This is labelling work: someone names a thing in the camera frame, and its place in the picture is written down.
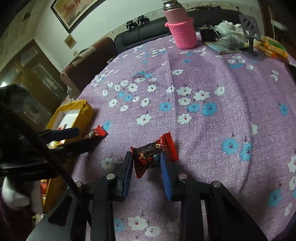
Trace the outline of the white gloved left hand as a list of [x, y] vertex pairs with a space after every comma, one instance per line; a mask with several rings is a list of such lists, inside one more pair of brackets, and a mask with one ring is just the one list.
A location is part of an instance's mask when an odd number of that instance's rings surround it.
[[1, 188], [1, 197], [12, 210], [30, 206], [33, 213], [43, 214], [40, 181], [19, 183], [6, 177]]

